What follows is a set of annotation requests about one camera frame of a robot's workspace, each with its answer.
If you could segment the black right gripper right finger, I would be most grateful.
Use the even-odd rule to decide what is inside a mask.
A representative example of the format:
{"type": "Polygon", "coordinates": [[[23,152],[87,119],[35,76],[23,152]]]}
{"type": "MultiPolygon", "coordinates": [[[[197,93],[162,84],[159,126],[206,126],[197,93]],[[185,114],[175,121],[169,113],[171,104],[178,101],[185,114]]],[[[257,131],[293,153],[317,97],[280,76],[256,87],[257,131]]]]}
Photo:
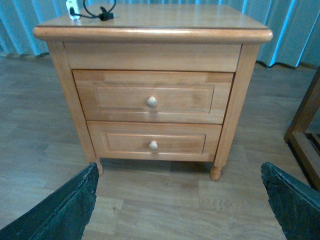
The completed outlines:
{"type": "Polygon", "coordinates": [[[320,192],[270,162],[261,165],[269,205],[288,240],[320,238],[320,192]]]}

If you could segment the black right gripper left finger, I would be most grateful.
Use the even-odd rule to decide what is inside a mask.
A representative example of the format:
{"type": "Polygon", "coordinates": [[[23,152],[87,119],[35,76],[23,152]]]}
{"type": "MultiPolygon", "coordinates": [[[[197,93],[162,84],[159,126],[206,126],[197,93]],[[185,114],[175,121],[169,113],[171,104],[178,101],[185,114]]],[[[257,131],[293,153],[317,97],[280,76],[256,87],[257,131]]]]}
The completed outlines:
{"type": "Polygon", "coordinates": [[[47,198],[1,229],[2,240],[80,240],[96,204],[94,162],[47,198]]]}

